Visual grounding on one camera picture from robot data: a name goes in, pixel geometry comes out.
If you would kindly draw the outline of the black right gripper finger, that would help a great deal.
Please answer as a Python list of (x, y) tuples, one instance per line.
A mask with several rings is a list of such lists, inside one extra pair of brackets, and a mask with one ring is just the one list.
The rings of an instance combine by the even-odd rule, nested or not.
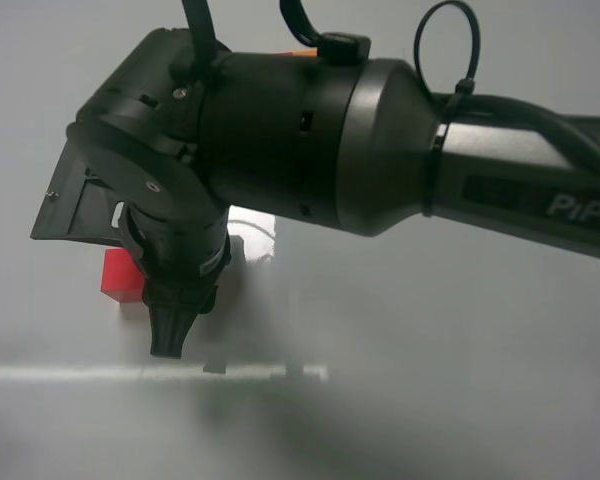
[(180, 359), (186, 337), (198, 316), (195, 309), (184, 306), (152, 305), (150, 354), (158, 358)]

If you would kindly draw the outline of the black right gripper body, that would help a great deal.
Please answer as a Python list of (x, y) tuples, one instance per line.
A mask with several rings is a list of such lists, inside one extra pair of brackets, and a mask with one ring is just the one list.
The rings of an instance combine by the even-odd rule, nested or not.
[(149, 286), (205, 302), (227, 258), (228, 209), (203, 182), (204, 86), (186, 29), (150, 32), (81, 107), (67, 143), (124, 201), (122, 244)]

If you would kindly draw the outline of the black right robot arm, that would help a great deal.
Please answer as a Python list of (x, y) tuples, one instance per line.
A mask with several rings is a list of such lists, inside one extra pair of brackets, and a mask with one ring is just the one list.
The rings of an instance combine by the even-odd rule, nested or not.
[(147, 35), (68, 126), (62, 156), (122, 207), (84, 243), (143, 274), (152, 355), (178, 358), (211, 310), (243, 207), (373, 237), (440, 216), (600, 258), (600, 122), (462, 81), (431, 95), (363, 39), (314, 56)]

